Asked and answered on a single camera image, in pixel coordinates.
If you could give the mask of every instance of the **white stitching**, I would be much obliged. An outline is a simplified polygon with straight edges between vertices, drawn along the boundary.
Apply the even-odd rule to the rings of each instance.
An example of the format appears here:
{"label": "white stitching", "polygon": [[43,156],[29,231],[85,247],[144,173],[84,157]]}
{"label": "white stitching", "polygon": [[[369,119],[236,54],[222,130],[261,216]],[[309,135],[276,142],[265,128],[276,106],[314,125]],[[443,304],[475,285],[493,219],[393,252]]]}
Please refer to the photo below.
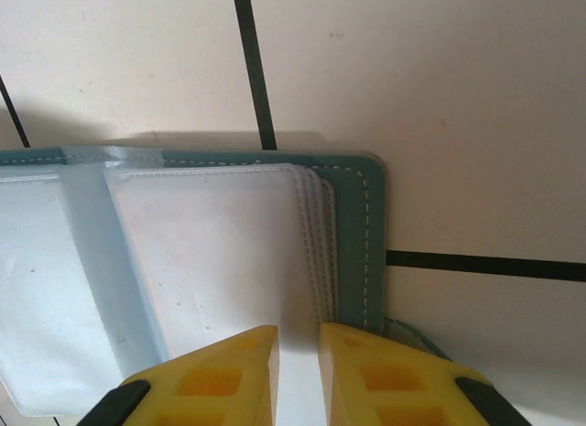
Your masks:
{"label": "white stitching", "polygon": [[[45,160],[63,160],[65,158],[113,158],[112,156],[106,154],[96,154],[96,155],[73,155],[67,157],[55,157],[55,158],[29,158],[29,159],[14,159],[14,160],[0,160],[0,163],[14,163],[14,162],[33,162],[33,161],[45,161]],[[169,162],[169,163],[194,163],[197,165],[235,165],[234,163],[224,163],[224,162],[204,162],[204,161],[196,161],[196,160],[161,160],[160,158],[141,158],[139,156],[131,156],[128,160],[144,160],[144,161],[154,161],[154,162]],[[262,163],[260,160],[257,160],[254,164]],[[239,165],[254,165],[250,162],[241,162]],[[311,166],[313,169],[342,169],[340,166],[329,166],[329,165],[313,165]],[[369,228],[370,228],[370,188],[368,186],[368,180],[363,175],[362,172],[352,169],[349,167],[344,167],[346,171],[355,172],[363,179],[363,186],[364,186],[364,199],[365,205],[364,209],[366,210],[366,219],[365,219],[365,229],[364,229],[364,328],[368,323],[368,286],[369,286],[369,256],[368,252],[370,250],[369,247]]]}

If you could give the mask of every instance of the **teal leather cover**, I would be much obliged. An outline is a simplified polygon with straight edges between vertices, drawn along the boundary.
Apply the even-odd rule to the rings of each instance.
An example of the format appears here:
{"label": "teal leather cover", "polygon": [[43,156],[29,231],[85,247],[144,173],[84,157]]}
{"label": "teal leather cover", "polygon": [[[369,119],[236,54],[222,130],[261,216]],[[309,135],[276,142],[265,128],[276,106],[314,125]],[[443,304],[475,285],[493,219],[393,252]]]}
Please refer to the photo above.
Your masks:
{"label": "teal leather cover", "polygon": [[386,182],[385,169],[374,156],[102,146],[0,152],[0,166],[105,161],[121,162],[134,168],[293,163],[314,169],[335,190],[339,322],[371,333],[384,333]]}

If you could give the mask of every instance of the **black grout line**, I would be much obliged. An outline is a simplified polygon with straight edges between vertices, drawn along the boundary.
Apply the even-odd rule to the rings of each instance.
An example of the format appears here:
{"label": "black grout line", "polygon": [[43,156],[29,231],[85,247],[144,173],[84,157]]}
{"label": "black grout line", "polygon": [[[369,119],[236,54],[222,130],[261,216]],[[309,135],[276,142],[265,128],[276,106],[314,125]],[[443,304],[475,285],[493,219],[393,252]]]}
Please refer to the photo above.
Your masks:
{"label": "black grout line", "polygon": [[404,268],[431,268],[435,270],[506,275],[509,277],[586,282],[586,264],[565,261],[387,250],[386,264]]}
{"label": "black grout line", "polygon": [[266,92],[263,62],[260,58],[260,48],[258,47],[258,37],[256,36],[253,4],[251,0],[234,0],[234,4],[236,6],[246,69],[248,70],[250,91],[253,94],[260,142],[263,149],[277,149],[273,119]]}
{"label": "black grout line", "polygon": [[18,132],[18,135],[20,136],[20,141],[22,142],[22,146],[24,148],[30,148],[30,142],[28,142],[27,134],[25,133],[25,129],[22,127],[22,124],[20,123],[20,119],[18,118],[18,115],[16,114],[15,106],[14,106],[14,104],[12,104],[12,99],[10,99],[10,95],[8,94],[8,90],[6,89],[6,86],[4,84],[4,80],[2,79],[2,75],[0,75],[0,93],[2,94],[2,97],[4,98],[4,102],[6,104],[6,108],[8,109],[8,113],[10,114],[10,117],[12,117],[12,122],[15,125],[16,131]]}

